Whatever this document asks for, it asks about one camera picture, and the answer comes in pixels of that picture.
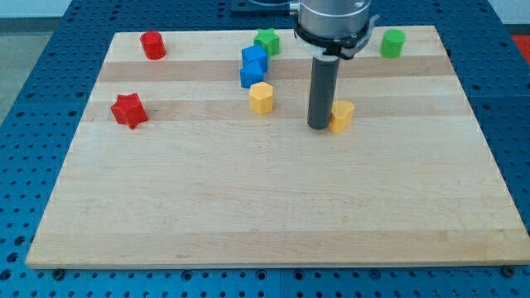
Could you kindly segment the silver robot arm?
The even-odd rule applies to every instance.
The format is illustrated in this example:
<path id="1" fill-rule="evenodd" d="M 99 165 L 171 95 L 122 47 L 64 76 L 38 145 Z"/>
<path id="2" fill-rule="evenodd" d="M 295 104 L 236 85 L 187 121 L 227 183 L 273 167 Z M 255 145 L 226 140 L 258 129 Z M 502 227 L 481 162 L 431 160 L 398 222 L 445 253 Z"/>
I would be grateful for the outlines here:
<path id="1" fill-rule="evenodd" d="M 313 36 L 339 39 L 362 31 L 370 0 L 299 0 L 291 4 L 300 27 Z"/>

